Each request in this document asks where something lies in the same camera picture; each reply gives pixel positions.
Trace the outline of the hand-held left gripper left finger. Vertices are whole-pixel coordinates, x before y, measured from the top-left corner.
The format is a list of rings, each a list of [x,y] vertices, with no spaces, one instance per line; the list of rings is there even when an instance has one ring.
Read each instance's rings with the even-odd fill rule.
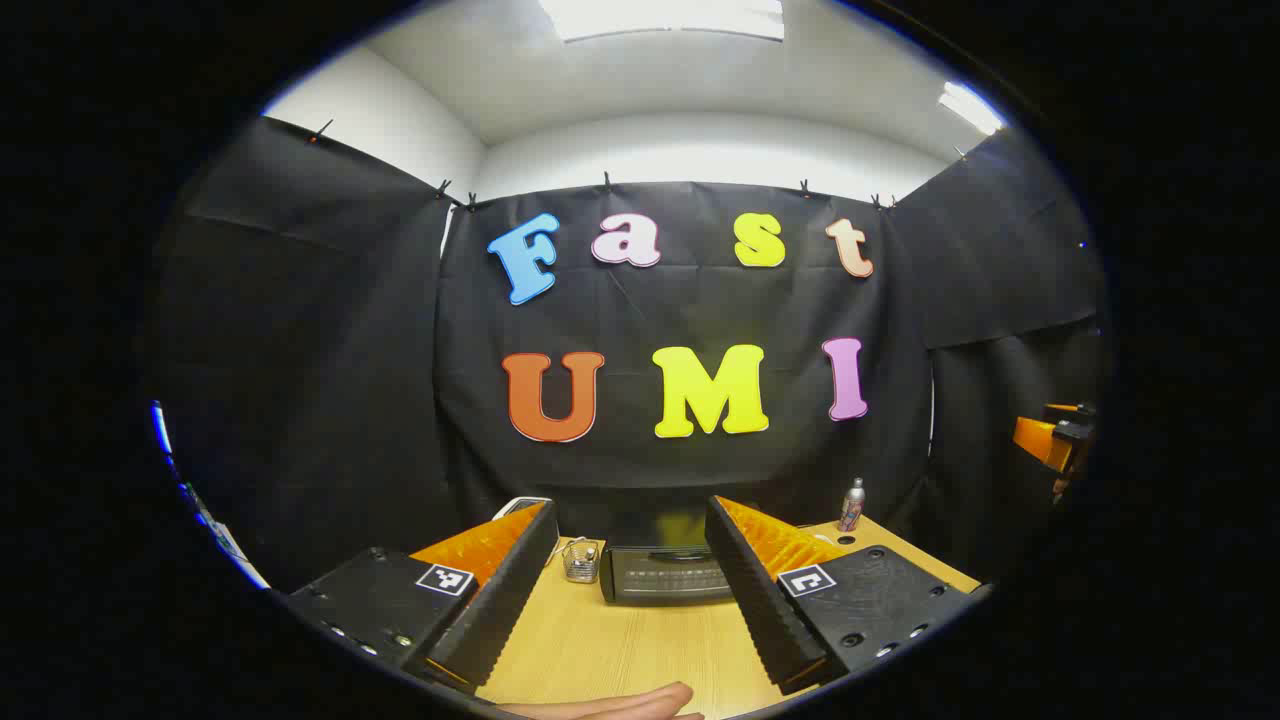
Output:
[[[474,694],[558,542],[556,505],[525,500],[415,553],[370,547],[285,602],[385,667]]]

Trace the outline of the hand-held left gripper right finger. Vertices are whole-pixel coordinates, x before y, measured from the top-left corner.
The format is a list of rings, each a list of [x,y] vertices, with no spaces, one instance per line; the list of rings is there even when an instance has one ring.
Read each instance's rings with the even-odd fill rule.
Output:
[[[785,694],[870,673],[977,603],[884,544],[851,552],[719,496],[705,538]]]

